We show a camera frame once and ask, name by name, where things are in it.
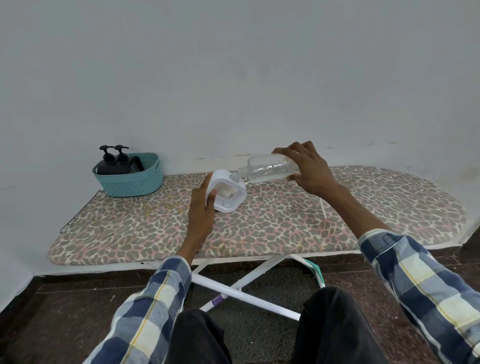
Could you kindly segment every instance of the plaid sleeve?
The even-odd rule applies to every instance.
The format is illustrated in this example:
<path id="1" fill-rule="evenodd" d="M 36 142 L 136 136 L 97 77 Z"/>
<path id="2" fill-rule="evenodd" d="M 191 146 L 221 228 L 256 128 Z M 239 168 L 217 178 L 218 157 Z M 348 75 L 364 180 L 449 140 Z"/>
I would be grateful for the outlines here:
<path id="1" fill-rule="evenodd" d="M 185 259 L 166 259 L 145 289 L 118 308 L 109 334 L 84 364 L 162 363 L 191 281 L 192 271 Z"/>
<path id="2" fill-rule="evenodd" d="M 443 363 L 480 362 L 478 292 L 409 236 L 376 229 L 359 246 Z"/>

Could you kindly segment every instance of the white metal frame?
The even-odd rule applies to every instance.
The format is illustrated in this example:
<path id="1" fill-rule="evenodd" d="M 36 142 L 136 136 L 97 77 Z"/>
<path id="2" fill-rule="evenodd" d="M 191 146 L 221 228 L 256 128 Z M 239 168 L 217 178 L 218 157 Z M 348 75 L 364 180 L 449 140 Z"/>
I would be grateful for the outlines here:
<path id="1" fill-rule="evenodd" d="M 295 259 L 296 261 L 302 263 L 304 266 L 307 266 L 308 268 L 313 268 L 309 262 L 307 262 L 305 259 L 303 259 L 302 257 L 296 254 L 274 255 L 269 259 L 265 260 L 262 264 L 260 264 L 257 268 L 252 270 L 250 273 L 248 273 L 245 277 L 236 281 L 234 284 L 232 284 L 229 287 L 213 279 L 209 279 L 207 277 L 201 276 L 199 272 L 209 264 L 207 260 L 203 261 L 197 268 L 193 270 L 192 282 L 199 284 L 203 287 L 210 288 L 211 290 L 219 292 L 220 294 L 214 299 L 212 299 L 210 302 L 207 302 L 206 304 L 204 304 L 200 309 L 206 312 L 208 310 L 211 310 L 218 304 L 220 304 L 223 300 L 227 299 L 228 297 L 232 297 L 232 298 L 236 298 L 238 300 L 253 304 L 254 306 L 261 307 L 265 310 L 268 310 L 276 314 L 289 317 L 298 321 L 300 319 L 299 313 L 288 310 L 284 307 L 278 306 L 277 304 L 270 303 L 265 300 L 261 300 L 260 298 L 252 296 L 250 294 L 246 294 L 241 291 L 241 289 L 244 286 L 252 282 L 254 279 L 258 278 L 259 276 L 261 276 L 266 271 L 273 268 L 274 266 L 276 266 L 278 263 L 280 263 L 282 260 L 286 258 Z M 320 287 L 324 287 L 324 284 L 322 282 L 318 282 L 318 283 Z"/>

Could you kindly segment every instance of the leopard print fabric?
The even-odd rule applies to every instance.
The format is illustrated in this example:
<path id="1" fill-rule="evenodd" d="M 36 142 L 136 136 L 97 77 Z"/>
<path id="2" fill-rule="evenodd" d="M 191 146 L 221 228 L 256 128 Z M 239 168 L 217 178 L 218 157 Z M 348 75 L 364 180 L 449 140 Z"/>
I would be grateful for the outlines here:
<path id="1" fill-rule="evenodd" d="M 340 183 L 393 230 L 423 245 L 451 241 L 465 226 L 461 204 L 432 182 L 375 167 L 334 167 Z M 186 234 L 190 193 L 204 174 L 167 176 L 156 192 L 113 198 L 100 192 L 63 229 L 48 257 L 58 265 L 163 260 Z M 340 216 L 294 182 L 247 185 L 232 213 L 216 213 L 197 258 L 351 251 L 357 239 Z"/>

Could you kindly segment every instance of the basket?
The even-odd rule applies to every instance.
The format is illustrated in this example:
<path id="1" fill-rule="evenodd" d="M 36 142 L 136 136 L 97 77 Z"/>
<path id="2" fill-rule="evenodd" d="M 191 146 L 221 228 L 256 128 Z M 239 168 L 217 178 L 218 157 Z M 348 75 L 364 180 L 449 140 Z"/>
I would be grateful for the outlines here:
<path id="1" fill-rule="evenodd" d="M 132 197 L 151 194 L 159 189 L 163 181 L 160 161 L 155 153 L 129 153 L 142 161 L 143 172 L 128 174 L 97 174 L 98 162 L 92 172 L 105 192 L 112 197 Z"/>

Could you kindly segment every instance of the white device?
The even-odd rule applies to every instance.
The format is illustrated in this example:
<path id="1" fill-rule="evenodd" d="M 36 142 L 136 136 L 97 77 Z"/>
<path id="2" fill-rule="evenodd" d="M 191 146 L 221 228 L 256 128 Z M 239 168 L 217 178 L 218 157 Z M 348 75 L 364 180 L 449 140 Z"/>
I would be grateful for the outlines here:
<path id="1" fill-rule="evenodd" d="M 236 172 L 216 170 L 213 172 L 205 194 L 205 203 L 210 192 L 216 189 L 215 210 L 233 212 L 247 197 L 247 188 Z"/>

